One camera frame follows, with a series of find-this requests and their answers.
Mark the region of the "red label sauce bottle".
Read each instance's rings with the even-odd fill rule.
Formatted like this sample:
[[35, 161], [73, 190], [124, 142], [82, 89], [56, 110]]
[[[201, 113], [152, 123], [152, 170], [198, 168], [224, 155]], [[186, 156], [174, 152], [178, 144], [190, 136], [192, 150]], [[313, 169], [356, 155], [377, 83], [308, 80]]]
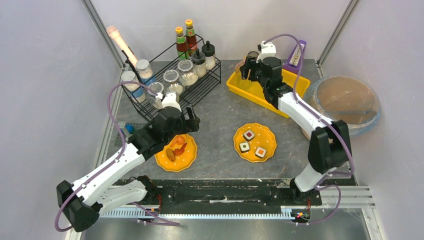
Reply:
[[188, 48], [189, 48], [188, 54], [189, 54], [189, 56], [191, 56], [198, 49], [198, 45], [197, 45], [198, 40], [197, 40], [197, 36], [196, 36], [196, 33], [195, 33], [193, 20], [192, 19], [186, 19], [185, 25], [186, 25], [186, 33], [185, 33], [186, 42], [187, 42]]

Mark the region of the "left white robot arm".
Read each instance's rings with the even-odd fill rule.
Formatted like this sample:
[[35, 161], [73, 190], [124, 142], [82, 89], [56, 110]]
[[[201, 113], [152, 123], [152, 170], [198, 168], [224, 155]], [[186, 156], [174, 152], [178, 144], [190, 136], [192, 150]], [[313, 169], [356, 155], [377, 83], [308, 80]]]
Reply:
[[122, 147], [98, 168], [70, 183], [56, 187], [59, 212], [55, 219], [57, 231], [74, 229], [83, 232], [100, 216], [127, 204], [150, 202], [156, 196], [156, 185], [147, 176], [113, 188], [127, 172], [159, 153], [177, 135], [197, 132], [200, 119], [191, 107], [188, 118], [176, 107], [160, 109], [154, 119], [136, 130]]

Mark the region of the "black cap shaker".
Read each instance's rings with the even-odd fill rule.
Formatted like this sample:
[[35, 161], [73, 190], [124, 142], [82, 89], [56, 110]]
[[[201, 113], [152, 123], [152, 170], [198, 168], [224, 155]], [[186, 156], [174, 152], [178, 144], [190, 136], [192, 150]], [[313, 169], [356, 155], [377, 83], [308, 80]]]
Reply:
[[191, 61], [193, 63], [193, 72], [199, 77], [202, 78], [206, 72], [206, 56], [199, 49], [191, 55]]
[[206, 70], [212, 70], [216, 65], [216, 48], [209, 40], [201, 48], [202, 53], [205, 55]]

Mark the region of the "pink glass cup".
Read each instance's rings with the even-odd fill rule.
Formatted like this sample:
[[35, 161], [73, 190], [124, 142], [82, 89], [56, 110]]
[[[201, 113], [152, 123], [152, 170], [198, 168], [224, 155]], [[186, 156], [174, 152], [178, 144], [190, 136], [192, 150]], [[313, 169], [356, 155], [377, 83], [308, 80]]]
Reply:
[[240, 72], [240, 68], [245, 65], [247, 56], [245, 55], [242, 60], [240, 60], [234, 67], [234, 72], [237, 74]]

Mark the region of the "blue band spice jar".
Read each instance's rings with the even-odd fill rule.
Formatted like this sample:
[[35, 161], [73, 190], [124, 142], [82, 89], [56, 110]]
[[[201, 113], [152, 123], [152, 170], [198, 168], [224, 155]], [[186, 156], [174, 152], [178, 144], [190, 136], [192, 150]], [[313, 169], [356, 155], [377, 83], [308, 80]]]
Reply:
[[120, 80], [122, 82], [127, 82], [127, 84], [124, 84], [123, 87], [125, 87], [130, 92], [131, 100], [134, 103], [142, 103], [146, 99], [144, 90], [141, 86], [137, 84], [139, 81], [133, 71], [124, 71], [121, 74]]
[[135, 68], [138, 71], [138, 75], [144, 85], [149, 86], [150, 84], [156, 82], [153, 69], [147, 59], [138, 60]]

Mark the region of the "glass jar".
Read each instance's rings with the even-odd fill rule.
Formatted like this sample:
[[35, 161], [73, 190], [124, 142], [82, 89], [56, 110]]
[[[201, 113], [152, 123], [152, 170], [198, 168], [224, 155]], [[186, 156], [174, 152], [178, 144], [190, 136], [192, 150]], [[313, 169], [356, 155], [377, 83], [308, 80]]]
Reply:
[[194, 64], [191, 60], [180, 60], [177, 69], [181, 76], [181, 83], [185, 87], [192, 86], [198, 81], [199, 77], [194, 73]]
[[179, 98], [184, 91], [179, 72], [174, 69], [167, 70], [163, 74], [163, 80], [165, 82], [165, 93], [175, 93], [176, 97]]
[[161, 82], [153, 82], [148, 86], [149, 102], [151, 105], [160, 110], [163, 108], [162, 98], [164, 93], [164, 85]]

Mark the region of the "glass jar front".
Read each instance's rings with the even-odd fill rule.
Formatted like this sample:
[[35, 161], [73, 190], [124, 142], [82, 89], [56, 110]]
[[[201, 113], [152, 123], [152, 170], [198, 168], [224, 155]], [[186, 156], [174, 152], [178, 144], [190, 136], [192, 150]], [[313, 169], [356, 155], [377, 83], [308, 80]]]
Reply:
[[165, 82], [165, 93], [175, 93], [176, 97], [179, 98], [184, 91], [179, 72], [174, 69], [167, 70], [163, 74], [163, 80]]

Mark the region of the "dark glass cup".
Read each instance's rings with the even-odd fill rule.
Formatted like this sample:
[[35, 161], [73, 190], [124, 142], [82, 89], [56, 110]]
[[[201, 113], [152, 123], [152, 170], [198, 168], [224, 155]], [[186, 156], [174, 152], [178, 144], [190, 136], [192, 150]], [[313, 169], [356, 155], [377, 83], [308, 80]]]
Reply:
[[255, 59], [256, 60], [258, 56], [259, 56], [259, 53], [257, 51], [250, 51], [247, 54], [246, 58], [247, 59]]

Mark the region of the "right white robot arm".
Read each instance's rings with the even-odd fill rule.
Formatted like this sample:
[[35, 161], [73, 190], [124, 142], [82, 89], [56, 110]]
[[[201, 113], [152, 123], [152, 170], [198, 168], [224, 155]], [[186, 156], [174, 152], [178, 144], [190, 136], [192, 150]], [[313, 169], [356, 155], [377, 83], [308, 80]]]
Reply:
[[287, 114], [309, 135], [308, 164], [290, 181], [294, 196], [310, 193], [338, 167], [352, 161], [347, 124], [320, 114], [285, 83], [280, 59], [274, 56], [259, 59], [250, 55], [239, 70], [243, 80], [259, 83], [264, 99]]

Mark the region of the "green label sauce bottle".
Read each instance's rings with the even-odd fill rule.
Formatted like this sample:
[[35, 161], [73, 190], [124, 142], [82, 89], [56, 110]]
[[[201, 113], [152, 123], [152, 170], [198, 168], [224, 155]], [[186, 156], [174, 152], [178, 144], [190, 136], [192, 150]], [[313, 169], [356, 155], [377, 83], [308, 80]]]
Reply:
[[176, 34], [176, 50], [177, 55], [180, 61], [182, 60], [189, 60], [189, 46], [187, 44], [184, 30], [181, 26], [177, 26], [175, 28], [175, 34]]

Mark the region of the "glass jar back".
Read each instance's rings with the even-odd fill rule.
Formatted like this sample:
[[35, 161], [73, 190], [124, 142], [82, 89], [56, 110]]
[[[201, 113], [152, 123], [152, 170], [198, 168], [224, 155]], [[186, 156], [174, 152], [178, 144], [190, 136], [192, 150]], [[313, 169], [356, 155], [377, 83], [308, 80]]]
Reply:
[[162, 98], [164, 93], [164, 85], [161, 82], [153, 82], [148, 86], [149, 102], [151, 105], [160, 110], [163, 108]]

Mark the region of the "green glass cup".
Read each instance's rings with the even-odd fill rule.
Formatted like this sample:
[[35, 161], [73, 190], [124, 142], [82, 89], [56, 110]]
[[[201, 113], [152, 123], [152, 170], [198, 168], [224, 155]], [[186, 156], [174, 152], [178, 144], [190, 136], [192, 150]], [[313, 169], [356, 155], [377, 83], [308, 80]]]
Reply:
[[243, 91], [247, 91], [251, 86], [252, 86], [252, 81], [248, 80], [248, 79], [242, 79], [242, 78], [238, 78], [236, 80], [236, 86], [240, 89], [242, 89]]

